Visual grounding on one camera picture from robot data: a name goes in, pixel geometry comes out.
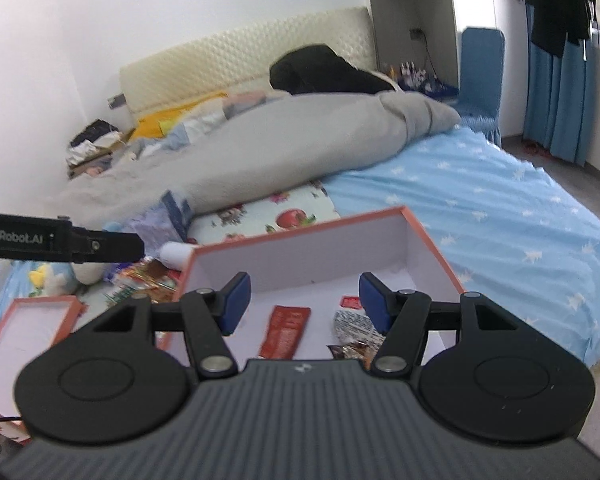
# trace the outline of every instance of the open gift box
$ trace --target open gift box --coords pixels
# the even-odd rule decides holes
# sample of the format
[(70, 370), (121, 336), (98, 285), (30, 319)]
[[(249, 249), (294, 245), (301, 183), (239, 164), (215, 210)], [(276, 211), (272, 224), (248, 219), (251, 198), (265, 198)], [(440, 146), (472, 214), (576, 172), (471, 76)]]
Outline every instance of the open gift box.
[[(434, 301), (464, 292), (435, 243), (406, 208), (368, 214), (209, 245), (197, 249), (182, 273), (178, 297), (210, 287), (219, 290), (237, 272), (251, 276), (251, 303), (235, 332), (225, 338), (238, 365), (257, 357), (274, 306), (306, 306), (311, 316), (295, 359), (331, 359), (338, 344), (333, 319), (342, 296), (358, 295), (362, 272), (392, 290), (412, 288)], [(430, 333), (423, 362), (455, 344), (454, 332)], [(184, 338), (173, 333), (166, 351), (188, 364)]]

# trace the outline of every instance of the beige headboard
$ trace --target beige headboard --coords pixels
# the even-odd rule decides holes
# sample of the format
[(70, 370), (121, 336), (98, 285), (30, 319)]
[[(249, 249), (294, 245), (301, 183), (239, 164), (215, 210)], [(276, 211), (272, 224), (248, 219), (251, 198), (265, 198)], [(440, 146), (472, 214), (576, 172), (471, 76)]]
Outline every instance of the beige headboard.
[(269, 67), (287, 52), (328, 44), (351, 64), (376, 70), (374, 32), (366, 7), (257, 23), (184, 43), (120, 69), (134, 119), (218, 90), (270, 88)]

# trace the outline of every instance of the red snack wrapper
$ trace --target red snack wrapper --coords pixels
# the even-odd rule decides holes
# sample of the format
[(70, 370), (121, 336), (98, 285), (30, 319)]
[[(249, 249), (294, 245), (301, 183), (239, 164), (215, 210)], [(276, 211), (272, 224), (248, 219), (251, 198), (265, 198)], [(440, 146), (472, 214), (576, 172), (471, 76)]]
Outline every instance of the red snack wrapper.
[(360, 298), (357, 296), (343, 296), (340, 300), (340, 306), (344, 308), (355, 308), (356, 310), (362, 310)]
[(311, 309), (305, 306), (276, 305), (269, 317), (267, 336), (260, 346), (258, 357), (292, 359), (310, 314)]

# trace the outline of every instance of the comforter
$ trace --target comforter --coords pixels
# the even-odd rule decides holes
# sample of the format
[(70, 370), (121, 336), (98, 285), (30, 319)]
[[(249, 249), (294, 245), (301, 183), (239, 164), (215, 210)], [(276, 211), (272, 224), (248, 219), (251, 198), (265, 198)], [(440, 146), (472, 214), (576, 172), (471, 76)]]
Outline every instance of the comforter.
[(201, 214), (364, 168), (458, 122), (455, 110), (417, 92), (284, 98), (179, 152), (156, 153), (95, 178), (79, 176), (44, 202), (43, 213), (99, 229), (144, 211), (170, 190)]

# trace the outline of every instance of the snack wrapper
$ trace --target snack wrapper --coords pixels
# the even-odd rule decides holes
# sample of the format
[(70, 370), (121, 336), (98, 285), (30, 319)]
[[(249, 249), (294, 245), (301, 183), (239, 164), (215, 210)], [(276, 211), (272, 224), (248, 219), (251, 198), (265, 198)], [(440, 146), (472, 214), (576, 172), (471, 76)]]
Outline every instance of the snack wrapper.
[(298, 349), (311, 309), (276, 305), (269, 317), (267, 336), (260, 346), (262, 359), (292, 359)]

